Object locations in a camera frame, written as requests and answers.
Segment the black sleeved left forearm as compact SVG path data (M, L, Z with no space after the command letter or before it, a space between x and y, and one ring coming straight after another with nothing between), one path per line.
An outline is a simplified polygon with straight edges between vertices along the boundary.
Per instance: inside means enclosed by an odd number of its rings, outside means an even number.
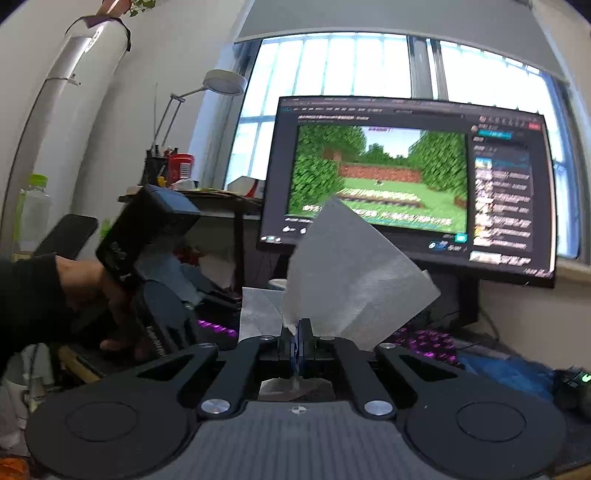
M1 262L1 370L25 347L63 335L67 302L54 255Z

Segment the person's left hand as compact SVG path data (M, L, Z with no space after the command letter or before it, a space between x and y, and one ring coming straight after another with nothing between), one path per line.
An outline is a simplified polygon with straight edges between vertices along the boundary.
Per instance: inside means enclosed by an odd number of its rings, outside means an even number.
M90 322L100 336L99 348L131 352L137 360L150 356L151 346L133 316L132 302L98 261L55 257L56 269L68 305Z

